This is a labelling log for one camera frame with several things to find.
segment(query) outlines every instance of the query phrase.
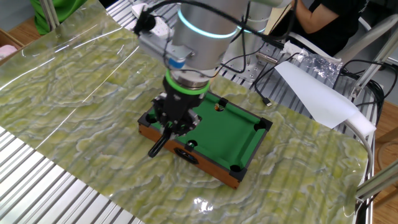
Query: wooden floor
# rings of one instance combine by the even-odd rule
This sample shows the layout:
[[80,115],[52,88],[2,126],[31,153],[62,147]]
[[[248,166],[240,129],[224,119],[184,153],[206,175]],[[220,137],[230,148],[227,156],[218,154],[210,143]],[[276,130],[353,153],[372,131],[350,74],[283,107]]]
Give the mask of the wooden floor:
[[[21,41],[23,44],[29,44],[38,38],[40,38],[39,33],[37,32],[34,19],[28,19],[24,23],[19,26],[13,28],[9,31],[9,33],[15,37],[17,40]],[[393,130],[398,127],[398,106],[393,105],[389,102],[384,103],[382,115],[380,118],[379,125],[376,131],[376,138],[386,134],[387,132]],[[382,155],[382,162],[384,166],[389,165],[398,159],[398,146],[388,147],[384,154]],[[377,160],[375,163],[375,172],[379,172],[379,168],[377,165]],[[377,202],[380,198],[383,198],[388,193],[392,192],[394,187],[389,187],[387,190],[382,191],[375,202]],[[398,223],[398,198],[392,200],[385,206],[374,212],[374,223],[375,224],[395,224]]]

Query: black shirt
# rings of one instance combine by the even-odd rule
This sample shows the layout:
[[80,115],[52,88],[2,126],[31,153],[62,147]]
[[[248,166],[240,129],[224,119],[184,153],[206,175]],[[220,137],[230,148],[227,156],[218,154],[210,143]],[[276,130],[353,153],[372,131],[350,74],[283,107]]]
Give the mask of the black shirt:
[[295,22],[293,32],[300,34],[328,55],[334,56],[345,47],[348,39],[358,31],[358,19],[369,0],[315,0],[309,10],[313,12],[320,4],[333,11],[339,17],[319,31],[307,34]]

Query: pink object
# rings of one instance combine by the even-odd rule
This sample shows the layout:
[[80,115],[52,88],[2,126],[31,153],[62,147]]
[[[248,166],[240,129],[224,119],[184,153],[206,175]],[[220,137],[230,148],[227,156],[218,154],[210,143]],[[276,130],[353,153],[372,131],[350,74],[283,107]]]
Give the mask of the pink object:
[[0,60],[14,53],[17,49],[11,45],[5,45],[0,47]]

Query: metal grating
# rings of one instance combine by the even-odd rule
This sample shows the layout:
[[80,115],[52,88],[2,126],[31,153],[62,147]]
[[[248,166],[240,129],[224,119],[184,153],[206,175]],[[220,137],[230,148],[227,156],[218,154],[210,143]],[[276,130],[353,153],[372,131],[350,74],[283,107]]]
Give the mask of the metal grating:
[[[143,2],[150,4],[153,0]],[[120,0],[107,8],[107,11],[121,26],[132,29],[136,18],[131,12],[131,6],[132,2]],[[173,27],[177,21],[177,8],[174,4],[163,7],[156,13]],[[286,58],[280,53],[280,49],[271,45],[266,45],[262,52],[279,60]],[[251,83],[233,74],[224,72],[223,76],[253,89]],[[346,90],[353,83],[348,78],[342,78],[337,85],[338,91],[348,96],[349,92]],[[266,76],[259,83],[259,88],[264,96],[310,117],[304,105],[279,74],[272,72]],[[361,102],[372,99],[369,90],[358,98]],[[376,122],[375,106],[363,106],[361,112],[373,123]],[[336,129],[353,136],[343,125]],[[143,222],[0,127],[0,223]]]

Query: power strip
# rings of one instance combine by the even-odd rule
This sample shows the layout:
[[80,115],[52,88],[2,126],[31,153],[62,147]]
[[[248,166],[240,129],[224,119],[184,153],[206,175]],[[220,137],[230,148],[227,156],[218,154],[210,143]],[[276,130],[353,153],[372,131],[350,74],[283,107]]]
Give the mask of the power strip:
[[[138,18],[141,15],[141,12],[144,8],[147,8],[148,4],[146,3],[140,3],[133,5],[132,8],[132,13]],[[156,20],[156,25],[155,27],[151,30],[156,36],[166,39],[169,35],[172,35],[172,30],[170,27],[163,21],[161,17],[155,17]]]

